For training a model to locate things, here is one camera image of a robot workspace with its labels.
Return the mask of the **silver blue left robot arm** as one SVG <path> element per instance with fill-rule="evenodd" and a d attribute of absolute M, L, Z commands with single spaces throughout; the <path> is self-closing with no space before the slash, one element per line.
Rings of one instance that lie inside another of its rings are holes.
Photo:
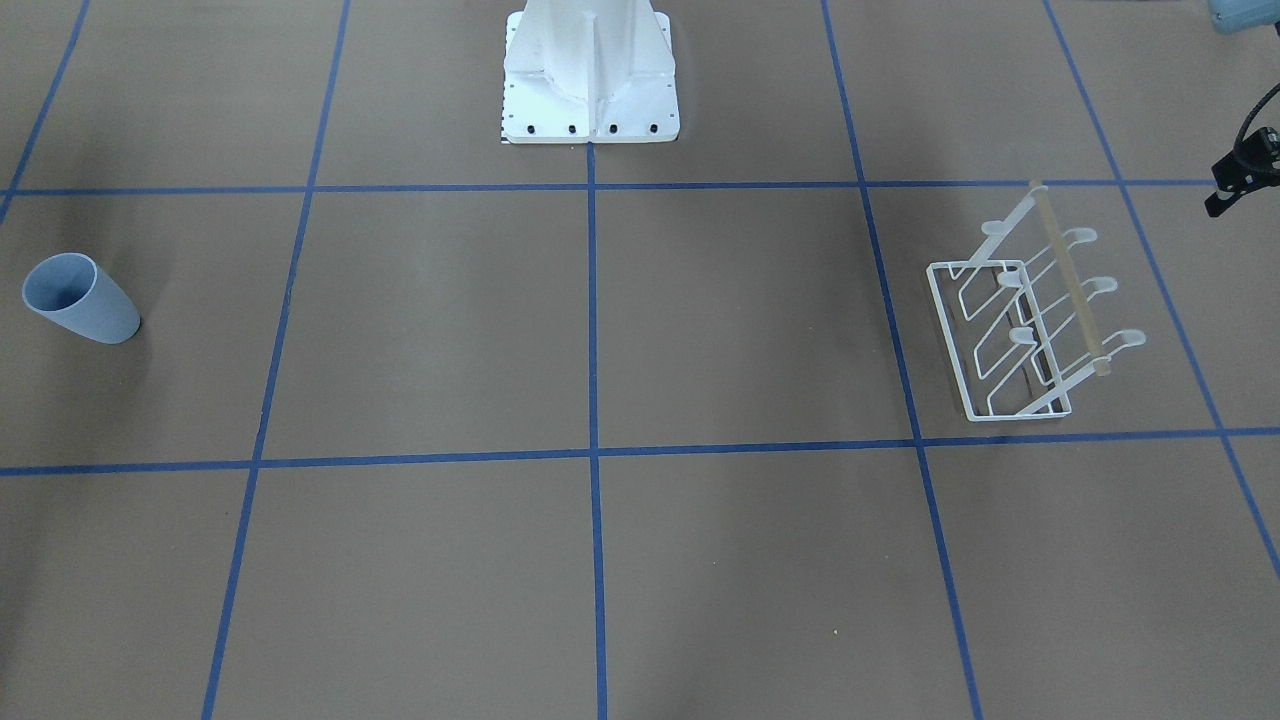
<path fill-rule="evenodd" d="M 1208 1 L 1210 20 L 1221 35 L 1234 35 L 1245 29 L 1279 24 L 1277 1 Z M 1240 199 L 1266 188 L 1279 186 L 1277 128 L 1257 127 L 1260 113 L 1277 97 L 1275 85 L 1245 114 L 1228 152 L 1212 167 L 1215 190 L 1204 200 L 1204 210 L 1211 218 L 1220 218 Z"/>

